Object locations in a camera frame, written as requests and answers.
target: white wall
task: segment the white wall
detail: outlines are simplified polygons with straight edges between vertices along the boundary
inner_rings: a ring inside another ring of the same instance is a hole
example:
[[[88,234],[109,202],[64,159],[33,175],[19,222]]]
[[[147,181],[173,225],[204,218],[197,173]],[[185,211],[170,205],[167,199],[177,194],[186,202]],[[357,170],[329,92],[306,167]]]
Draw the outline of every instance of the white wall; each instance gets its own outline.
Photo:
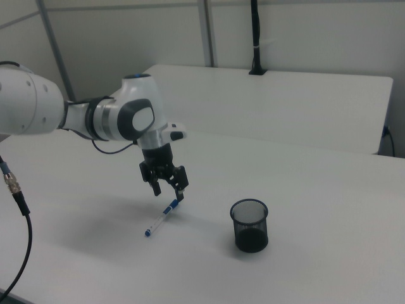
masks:
[[[207,64],[196,0],[45,5],[77,99],[111,94],[156,63]]]
[[[248,4],[249,1],[212,2],[219,67],[251,66]],[[268,47],[261,47],[266,68],[392,77],[388,124],[397,154],[405,157],[404,2],[265,4],[259,5],[259,16],[262,41],[274,39]],[[391,153],[388,137],[382,151]]]
[[[0,61],[17,61],[29,67],[55,82],[67,98],[35,0],[0,1],[0,41]]]

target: pen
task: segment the pen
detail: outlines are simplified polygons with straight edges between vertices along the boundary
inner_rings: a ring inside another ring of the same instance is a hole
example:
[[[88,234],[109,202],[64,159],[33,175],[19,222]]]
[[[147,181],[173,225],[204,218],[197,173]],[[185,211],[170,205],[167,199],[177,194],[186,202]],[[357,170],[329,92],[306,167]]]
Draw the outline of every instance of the pen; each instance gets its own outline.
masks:
[[[146,231],[145,231],[145,236],[148,238],[149,236],[152,235],[152,233],[159,227],[159,225],[165,220],[167,215],[178,206],[178,201],[177,199],[173,200],[170,205],[167,206],[167,208],[163,211],[163,214],[158,217],[152,226],[150,226]]]

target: white desk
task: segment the white desk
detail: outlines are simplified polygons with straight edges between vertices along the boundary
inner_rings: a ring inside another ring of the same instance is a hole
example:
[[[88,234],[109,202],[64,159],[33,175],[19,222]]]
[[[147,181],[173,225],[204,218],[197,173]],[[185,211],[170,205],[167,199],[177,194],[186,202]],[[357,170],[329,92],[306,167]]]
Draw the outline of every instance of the white desk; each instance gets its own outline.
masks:
[[[392,79],[155,65],[165,114],[189,130],[378,152]]]
[[[119,148],[119,143],[101,145]],[[54,303],[402,303],[405,162],[191,132],[173,146],[190,186],[174,197],[143,183],[137,148],[98,153],[71,132],[10,137],[0,153],[32,211],[34,245],[14,294]],[[264,201],[268,247],[234,246],[230,207]],[[24,218],[0,189],[0,286],[17,273]]]

